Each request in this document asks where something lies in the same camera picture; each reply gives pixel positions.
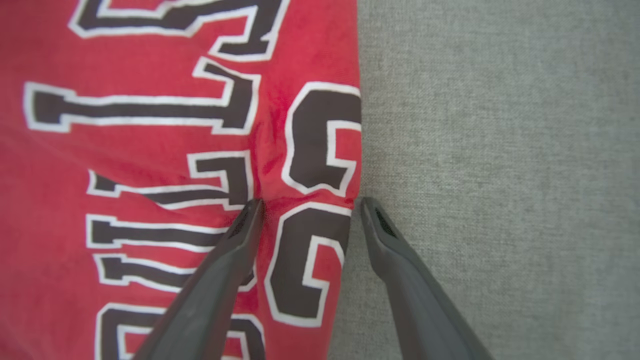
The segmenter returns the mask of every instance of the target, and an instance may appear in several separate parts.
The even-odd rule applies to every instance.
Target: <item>gray fabric surface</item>
[[[361,195],[496,359],[638,359],[640,1],[358,6]],[[330,359],[400,359],[364,241]]]

